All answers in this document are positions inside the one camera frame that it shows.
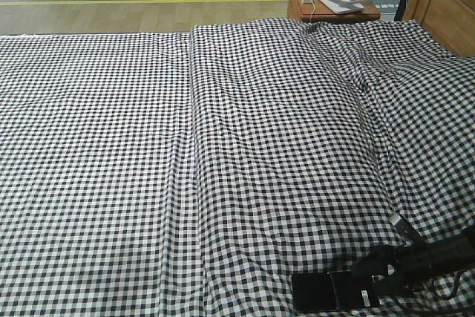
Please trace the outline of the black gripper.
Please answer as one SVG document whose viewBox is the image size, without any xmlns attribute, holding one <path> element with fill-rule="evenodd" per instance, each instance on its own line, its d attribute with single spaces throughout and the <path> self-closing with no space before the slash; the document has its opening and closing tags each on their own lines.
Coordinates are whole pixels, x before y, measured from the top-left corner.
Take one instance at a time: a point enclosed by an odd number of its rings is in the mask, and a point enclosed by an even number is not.
<svg viewBox="0 0 475 317">
<path fill-rule="evenodd" d="M 445 245 L 374 246 L 351 267 L 353 276 L 387 276 L 390 280 L 428 280 L 445 274 Z"/>
</svg>

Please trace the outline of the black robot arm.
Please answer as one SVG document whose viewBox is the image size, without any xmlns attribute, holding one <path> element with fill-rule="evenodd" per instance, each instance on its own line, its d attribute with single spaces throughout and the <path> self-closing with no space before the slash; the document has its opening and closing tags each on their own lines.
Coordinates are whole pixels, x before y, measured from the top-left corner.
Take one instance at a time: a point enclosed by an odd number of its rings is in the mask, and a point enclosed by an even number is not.
<svg viewBox="0 0 475 317">
<path fill-rule="evenodd" d="M 410 285 L 430 278 L 474 268 L 474 227 L 434 242 L 422 240 L 409 246 L 374 246 L 355 263 L 354 276 L 384 276 L 385 284 Z"/>
</svg>

